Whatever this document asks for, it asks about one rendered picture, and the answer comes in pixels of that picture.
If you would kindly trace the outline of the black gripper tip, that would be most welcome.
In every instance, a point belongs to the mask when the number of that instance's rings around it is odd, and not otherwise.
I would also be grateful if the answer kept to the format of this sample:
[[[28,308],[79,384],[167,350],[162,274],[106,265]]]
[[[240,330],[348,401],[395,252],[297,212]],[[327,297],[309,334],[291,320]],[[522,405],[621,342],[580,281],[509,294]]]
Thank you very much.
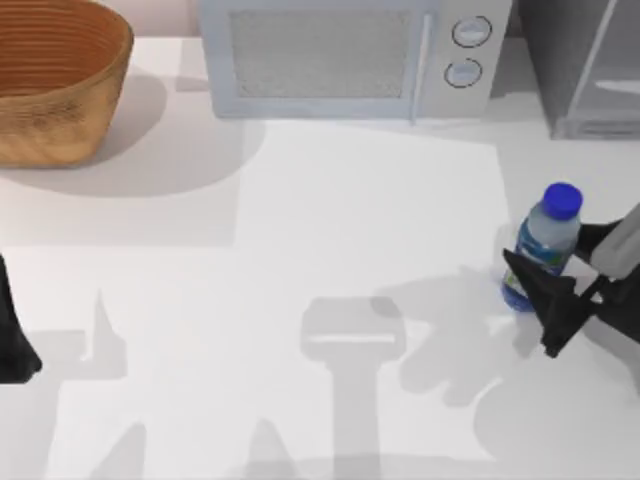
[[[42,367],[18,320],[6,263],[0,254],[0,385],[26,384]]]

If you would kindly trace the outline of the clear bottle with blue cap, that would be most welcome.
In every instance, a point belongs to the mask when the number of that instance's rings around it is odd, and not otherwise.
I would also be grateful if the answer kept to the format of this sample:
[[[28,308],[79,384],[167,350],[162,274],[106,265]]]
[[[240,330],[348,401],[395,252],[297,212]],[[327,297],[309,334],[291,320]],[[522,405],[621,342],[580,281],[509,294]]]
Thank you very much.
[[[582,205],[583,195],[577,187],[566,182],[549,185],[522,221],[514,253],[559,276],[575,250]]]

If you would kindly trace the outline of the microwave oven door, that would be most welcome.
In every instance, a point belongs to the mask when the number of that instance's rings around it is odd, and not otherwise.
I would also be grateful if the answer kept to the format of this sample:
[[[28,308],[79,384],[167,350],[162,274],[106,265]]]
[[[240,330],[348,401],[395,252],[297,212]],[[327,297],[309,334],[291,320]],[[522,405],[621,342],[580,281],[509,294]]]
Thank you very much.
[[[198,0],[220,118],[407,118],[431,0]]]

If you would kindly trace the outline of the round microwave knob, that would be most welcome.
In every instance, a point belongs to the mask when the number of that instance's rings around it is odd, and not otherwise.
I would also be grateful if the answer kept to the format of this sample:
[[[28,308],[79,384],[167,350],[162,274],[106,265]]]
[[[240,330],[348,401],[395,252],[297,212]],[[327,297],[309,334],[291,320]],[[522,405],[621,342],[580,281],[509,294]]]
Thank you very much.
[[[476,48],[490,38],[492,30],[492,24],[486,17],[473,16],[456,22],[452,29],[452,39],[462,48]]]
[[[444,80],[455,89],[474,86],[483,75],[482,65],[474,59],[466,58],[450,63],[444,71]]]

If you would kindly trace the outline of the pale microwave oven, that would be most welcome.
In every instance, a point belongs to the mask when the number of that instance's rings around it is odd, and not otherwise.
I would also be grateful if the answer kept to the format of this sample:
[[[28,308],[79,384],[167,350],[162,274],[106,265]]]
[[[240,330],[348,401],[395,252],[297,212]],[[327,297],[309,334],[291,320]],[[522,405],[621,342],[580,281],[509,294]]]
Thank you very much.
[[[431,0],[435,11],[426,56],[425,78],[420,114],[424,119],[474,118],[481,115],[489,101],[513,0]],[[476,48],[462,48],[452,39],[457,21],[484,16],[492,24],[490,38]],[[444,71],[452,63],[466,58],[483,67],[482,78],[465,89],[455,89],[444,80]]]

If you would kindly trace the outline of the brown wicker basket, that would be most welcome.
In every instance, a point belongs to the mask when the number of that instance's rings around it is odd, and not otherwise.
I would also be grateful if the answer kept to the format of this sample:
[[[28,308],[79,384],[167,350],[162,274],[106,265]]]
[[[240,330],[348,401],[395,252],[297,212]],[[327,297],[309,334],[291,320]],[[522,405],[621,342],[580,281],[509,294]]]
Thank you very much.
[[[94,156],[134,45],[96,0],[0,0],[0,168],[59,168]]]

